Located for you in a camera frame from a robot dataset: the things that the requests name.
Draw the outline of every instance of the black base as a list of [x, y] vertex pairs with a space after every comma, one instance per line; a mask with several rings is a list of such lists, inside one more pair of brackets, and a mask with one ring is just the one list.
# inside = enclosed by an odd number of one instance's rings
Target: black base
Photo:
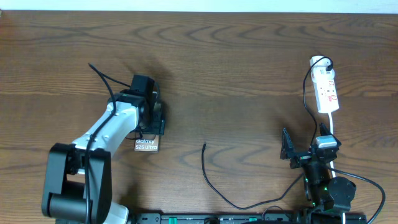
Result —
[[[267, 213], [264, 224], [269, 223], [294, 223], [286, 215], [293, 217], [293, 212]], [[160, 215], [158, 213], [142, 213], [129, 220], [129, 224], [243, 224], [247, 222], [262, 221], [261, 214], [253, 215]], [[341, 220], [322, 220], [322, 223], [341, 224]], [[366, 215], [346, 215], [346, 224], [366, 224]]]

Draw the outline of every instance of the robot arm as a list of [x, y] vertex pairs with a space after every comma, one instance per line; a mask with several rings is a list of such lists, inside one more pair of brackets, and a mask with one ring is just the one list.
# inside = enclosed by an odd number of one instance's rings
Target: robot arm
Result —
[[[119, 145], [124, 140], [124, 137], [126, 137], [131, 131], [135, 130], [139, 122], [139, 110], [136, 106], [133, 106], [130, 103], [117, 101], [116, 108], [116, 114], [105, 125], [105, 127], [99, 131], [91, 147], [91, 150], [104, 149], [111, 153], [111, 157], [113, 157]], [[75, 145], [75, 148], [86, 149], [90, 135], [109, 116], [112, 110], [113, 104], [108, 103], [106, 111], [102, 117], [84, 135], [72, 142], [72, 144]]]
[[[90, 223], [125, 224], [128, 209], [112, 202], [111, 158], [123, 139], [132, 131], [163, 135], [165, 119], [162, 103], [153, 95], [154, 81], [135, 75], [129, 89], [115, 94], [116, 113], [97, 133], [90, 147]], [[42, 212], [57, 222], [84, 223], [86, 184], [72, 182], [67, 174], [85, 173], [85, 151], [92, 133], [113, 111], [108, 100], [105, 113], [80, 138], [71, 144], [56, 143], [49, 152], [44, 183]]]

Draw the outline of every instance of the power strip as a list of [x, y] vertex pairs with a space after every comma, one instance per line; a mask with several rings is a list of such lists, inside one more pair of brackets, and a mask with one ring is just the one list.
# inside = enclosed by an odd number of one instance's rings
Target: power strip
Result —
[[[322, 57], [323, 56], [312, 57], [310, 65], [312, 66]], [[333, 69], [330, 71], [326, 70], [326, 67], [330, 64], [330, 60], [324, 58], [316, 63], [311, 71], [311, 79], [315, 89], [315, 97], [317, 99], [319, 113], [331, 113], [339, 108], [334, 80], [335, 71]]]

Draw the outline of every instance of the wood grain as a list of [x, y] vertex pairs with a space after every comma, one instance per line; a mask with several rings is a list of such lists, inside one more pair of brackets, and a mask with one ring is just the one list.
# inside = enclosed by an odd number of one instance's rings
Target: wood grain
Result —
[[[302, 149], [312, 135], [301, 87], [315, 54], [335, 62], [340, 110], [333, 116], [343, 143], [335, 166], [380, 183], [387, 201], [375, 223], [395, 223], [397, 38], [394, 15], [6, 11], [0, 18], [0, 223], [53, 223], [40, 211], [48, 151], [83, 134], [109, 97], [87, 62], [124, 82], [133, 73], [150, 75], [167, 104], [158, 154], [134, 152], [129, 141], [115, 154], [115, 201], [166, 213], [239, 212], [203, 180], [204, 141], [208, 176], [232, 202], [279, 197], [300, 173], [279, 160], [282, 128]], [[370, 217], [381, 195], [353, 181], [352, 211]], [[307, 204], [301, 184], [274, 203]]]

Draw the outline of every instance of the black wire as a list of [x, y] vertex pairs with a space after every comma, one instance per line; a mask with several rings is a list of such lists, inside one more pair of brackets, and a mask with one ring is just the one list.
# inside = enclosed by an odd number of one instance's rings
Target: black wire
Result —
[[205, 170], [205, 149], [206, 149], [206, 143], [203, 144], [203, 148], [202, 148], [202, 150], [201, 150], [201, 170], [202, 170], [202, 172], [203, 172], [203, 176], [204, 176], [204, 178], [205, 178], [206, 183], [207, 183], [207, 184], [208, 184], [208, 185], [209, 185], [209, 186], [222, 198], [222, 199], [224, 199], [224, 201], [225, 201], [226, 203], [228, 203], [230, 206], [232, 206], [232, 207], [234, 207], [234, 208], [236, 208], [236, 209], [239, 209], [239, 210], [247, 210], [247, 209], [250, 209], [250, 208], [257, 207], [257, 206], [259, 206], [259, 205], [264, 205], [264, 204], [266, 204], [266, 203], [277, 202], [277, 201], [279, 201], [279, 200], [282, 200], [282, 199], [286, 196], [287, 192], [289, 192], [289, 191], [291, 190], [291, 188], [300, 180], [300, 178], [303, 177], [303, 174], [300, 174], [299, 177], [297, 177], [297, 178], [293, 181], [293, 183], [287, 188], [287, 190], [285, 191], [285, 193], [284, 193], [282, 196], [280, 196], [279, 198], [275, 198], [275, 199], [272, 199], [272, 200], [266, 200], [266, 201], [259, 202], [259, 203], [257, 203], [257, 204], [250, 205], [250, 206], [247, 206], [247, 207], [239, 207], [239, 206], [236, 206], [235, 204], [233, 204], [232, 202], [230, 202], [227, 198], [225, 198], [224, 195], [222, 195], [222, 194], [210, 183], [209, 179], [207, 178], [206, 170]]
[[135, 141], [135, 140], [140, 140], [140, 139], [142, 139], [142, 129], [141, 129], [141, 127], [139, 127], [139, 137], [135, 137], [135, 138], [128, 138], [128, 137], [124, 137], [125, 139], [128, 139], [128, 140], [133, 140], [133, 141]]
[[118, 83], [118, 84], [120, 84], [120, 85], [124, 85], [124, 86], [127, 86], [127, 87], [129, 87], [129, 88], [130, 88], [130, 85], [128, 85], [128, 84], [125, 84], [124, 82], [117, 81], [116, 79], [114, 79], [114, 78], [111, 78], [111, 77], [109, 77], [109, 76], [105, 75], [105, 74], [104, 74], [104, 73], [102, 73], [102, 72], [100, 72], [100, 74], [102, 74], [102, 76], [104, 76], [104, 77], [105, 77], [105, 78], [107, 78], [108, 80], [114, 81], [114, 82], [116, 82], [116, 83]]
[[381, 210], [382, 210], [382, 208], [383, 208], [383, 206], [384, 206], [384, 202], [386, 202], [386, 193], [384, 192], [384, 189], [383, 189], [378, 183], [376, 183], [375, 181], [369, 180], [369, 179], [367, 179], [367, 178], [365, 178], [365, 177], [361, 177], [361, 176], [359, 176], [359, 175], [352, 174], [352, 173], [349, 173], [349, 172], [345, 172], [345, 171], [342, 171], [342, 170], [330, 168], [330, 167], [328, 167], [328, 166], [326, 166], [326, 165], [324, 165], [324, 164], [322, 164], [322, 166], [323, 166], [324, 168], [327, 168], [327, 169], [331, 170], [331, 171], [335, 171], [336, 173], [344, 174], [344, 175], [347, 175], [347, 176], [350, 176], [350, 177], [357, 178], [357, 179], [359, 179], [359, 180], [363, 180], [363, 181], [368, 182], [368, 183], [370, 183], [370, 184], [373, 184], [373, 185], [375, 185], [375, 186], [381, 191], [381, 202], [380, 202], [380, 206], [379, 206], [379, 208], [376, 210], [376, 212], [374, 213], [374, 215], [372, 216], [372, 218], [367, 222], [367, 224], [372, 223], [372, 222], [376, 219], [376, 217], [379, 215], [379, 213], [381, 212]]
[[317, 134], [317, 131], [318, 131], [318, 123], [317, 123], [317, 120], [315, 119], [315, 117], [314, 117], [314, 115], [312, 114], [312, 112], [309, 110], [309, 108], [307, 107], [307, 104], [306, 104], [306, 102], [305, 102], [305, 81], [306, 81], [306, 79], [307, 79], [307, 77], [308, 77], [308, 74], [311, 72], [311, 69], [320, 61], [320, 60], [322, 60], [322, 59], [324, 59], [324, 58], [326, 58], [326, 59], [329, 59], [330, 60], [330, 67], [331, 68], [333, 68], [333, 61], [329, 58], [329, 57], [322, 57], [322, 58], [320, 58], [319, 60], [317, 60], [315, 63], [313, 63], [312, 65], [311, 65], [311, 67], [310, 67], [310, 69], [308, 69], [308, 71], [307, 71], [307, 74], [305, 75], [305, 77], [304, 77], [304, 81], [303, 81], [303, 102], [304, 102], [304, 107], [305, 107], [305, 109], [307, 110], [307, 112], [311, 115], [311, 117], [312, 117], [312, 119], [313, 119], [313, 122], [315, 123], [315, 131], [313, 132], [313, 135], [312, 135], [312, 139], [311, 139], [311, 144], [312, 144], [312, 142], [313, 142], [313, 140], [315, 139], [315, 135]]
[[289, 218], [289, 219], [291, 218], [290, 215], [287, 215], [287, 214], [286, 214], [286, 212], [285, 212], [285, 210], [284, 210], [283, 208], [279, 207], [278, 205], [273, 205], [273, 206], [268, 207], [268, 208], [262, 213], [261, 218], [262, 218], [264, 221], [265, 221], [265, 219], [266, 219], [265, 215], [266, 215], [268, 209], [270, 209], [270, 208], [279, 208], [279, 209], [281, 209], [281, 210], [283, 211], [283, 213], [286, 215], [287, 218]]
[[93, 144], [93, 142], [95, 141], [95, 137], [97, 136], [99, 131], [105, 126], [105, 124], [116, 113], [116, 100], [115, 100], [115, 97], [113, 95], [111, 87], [109, 86], [108, 82], [104, 78], [104, 74], [102, 74], [100, 71], [98, 71], [94, 67], [94, 65], [89, 63], [88, 66], [90, 66], [90, 68], [93, 69], [99, 75], [99, 77], [101, 77], [102, 81], [104, 81], [106, 87], [108, 88], [109, 94], [111, 95], [111, 98], [112, 98], [113, 110], [112, 110], [111, 114], [98, 126], [98, 128], [94, 131], [94, 133], [90, 135], [90, 139], [88, 140], [86, 151], [85, 151], [85, 184], [86, 184], [86, 221], [85, 221], [85, 223], [86, 224], [90, 223], [90, 217], [91, 217], [91, 210], [90, 210], [90, 179], [89, 179], [89, 171], [90, 170], [88, 168], [89, 164], [90, 164], [90, 160], [89, 160], [90, 148], [91, 148], [91, 145]]

